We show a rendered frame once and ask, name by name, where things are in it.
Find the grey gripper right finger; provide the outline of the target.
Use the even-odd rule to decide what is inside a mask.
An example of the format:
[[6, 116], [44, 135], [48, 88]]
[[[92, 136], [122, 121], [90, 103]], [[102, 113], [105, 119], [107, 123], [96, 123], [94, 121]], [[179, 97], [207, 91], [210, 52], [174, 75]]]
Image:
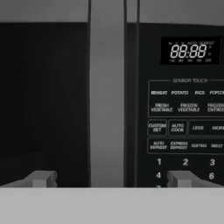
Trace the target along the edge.
[[168, 187], [223, 188], [223, 185], [218, 185], [201, 179], [190, 171], [168, 171], [167, 179]]

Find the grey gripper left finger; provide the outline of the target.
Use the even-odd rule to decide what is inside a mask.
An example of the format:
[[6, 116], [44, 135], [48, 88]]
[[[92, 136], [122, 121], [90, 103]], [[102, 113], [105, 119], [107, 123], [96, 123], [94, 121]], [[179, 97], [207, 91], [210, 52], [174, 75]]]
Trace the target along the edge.
[[49, 188], [57, 187], [57, 172], [56, 171], [34, 171], [26, 178], [11, 182], [2, 187], [35, 187]]

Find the black microwave oven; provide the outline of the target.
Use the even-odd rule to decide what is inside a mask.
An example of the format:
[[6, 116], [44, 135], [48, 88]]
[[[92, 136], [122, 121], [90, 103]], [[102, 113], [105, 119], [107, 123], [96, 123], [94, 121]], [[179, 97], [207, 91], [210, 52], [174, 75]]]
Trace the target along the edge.
[[224, 187], [224, 0], [123, 0], [123, 186]]

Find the black microwave door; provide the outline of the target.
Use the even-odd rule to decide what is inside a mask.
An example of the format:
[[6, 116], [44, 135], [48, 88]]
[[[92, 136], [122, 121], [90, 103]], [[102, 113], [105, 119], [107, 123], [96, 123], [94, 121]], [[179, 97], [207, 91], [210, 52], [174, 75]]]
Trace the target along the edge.
[[56, 171], [93, 187], [92, 0], [0, 0], [0, 186]]

